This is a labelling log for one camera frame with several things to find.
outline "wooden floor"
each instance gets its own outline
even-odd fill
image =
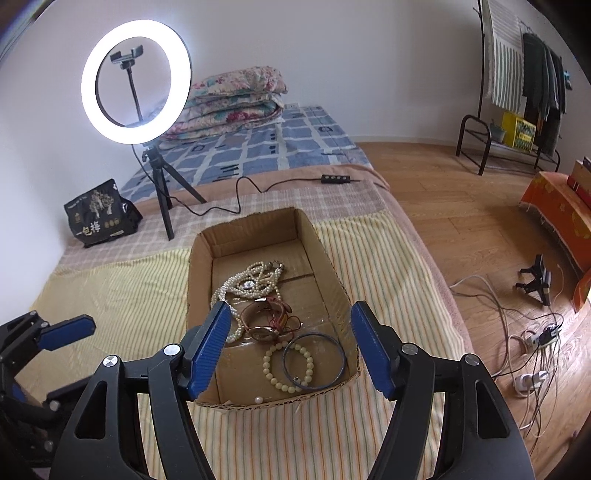
[[[536,317],[548,310],[512,288],[519,281],[518,269],[529,267],[536,254],[544,254],[553,275],[552,296],[562,286],[558,265],[564,271],[564,289],[554,303],[554,311],[565,315],[556,410],[532,453],[536,476],[544,478],[564,455],[573,432],[581,427],[591,409],[591,315],[588,307],[575,314],[570,305],[576,275],[566,255],[539,221],[517,206],[531,177],[498,171],[486,171],[479,177],[472,163],[458,159],[448,147],[389,143],[359,146],[390,184],[392,194],[410,217],[448,284],[471,274],[483,275],[504,306]],[[478,281],[471,281],[470,285],[461,291],[482,292]],[[498,370],[504,336],[496,310],[479,299],[456,297],[456,301],[475,352],[491,372]],[[530,321],[512,314],[510,333],[539,329],[545,320]],[[514,365],[521,366],[519,345],[511,345],[511,352]],[[499,379],[498,385],[519,422],[525,400],[515,396],[509,376]],[[543,426],[550,418],[554,398],[553,389],[541,409]],[[530,450],[533,444],[532,438],[526,440]]]

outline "blue bangle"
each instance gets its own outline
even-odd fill
[[[311,387],[311,386],[303,386],[301,383],[299,383],[296,378],[297,377],[292,377],[290,375],[290,373],[287,371],[287,365],[285,363],[285,359],[287,358],[287,352],[291,349],[291,346],[296,343],[298,340],[305,338],[305,337],[311,337],[311,336],[317,336],[317,337],[322,337],[325,338],[326,340],[328,340],[329,342],[332,342],[336,345],[337,349],[339,350],[340,353],[340,357],[342,360],[342,365],[340,367],[340,371],[339,374],[336,376],[336,378],[326,384],[326,385],[321,385],[320,387]],[[303,333],[302,335],[298,335],[297,337],[295,337],[290,343],[287,344],[287,346],[283,349],[283,356],[281,357],[282,363],[283,363],[283,373],[285,373],[285,376],[287,377],[287,379],[293,383],[296,387],[300,387],[302,390],[308,390],[308,391],[312,391],[312,392],[316,392],[316,391],[320,391],[320,390],[325,390],[327,388],[330,388],[334,385],[336,385],[339,382],[340,377],[343,376],[343,373],[345,373],[345,367],[347,366],[347,356],[345,355],[345,350],[343,349],[343,346],[340,344],[340,342],[334,338],[331,337],[330,335],[327,335],[325,333],[320,333],[320,332],[310,332],[310,333]]]

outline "floral quilt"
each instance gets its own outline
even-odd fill
[[[287,87],[279,70],[251,67],[196,83],[178,120],[163,140],[197,140],[281,120],[280,94]]]

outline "yellow box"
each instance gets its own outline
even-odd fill
[[[503,113],[501,124],[505,130],[503,143],[509,147],[530,152],[534,145],[535,125],[512,112]]]

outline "orange cloth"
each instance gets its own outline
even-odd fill
[[[554,228],[583,272],[573,304],[579,311],[591,290],[591,209],[567,185],[567,175],[540,172],[531,181],[521,203],[534,206]]]

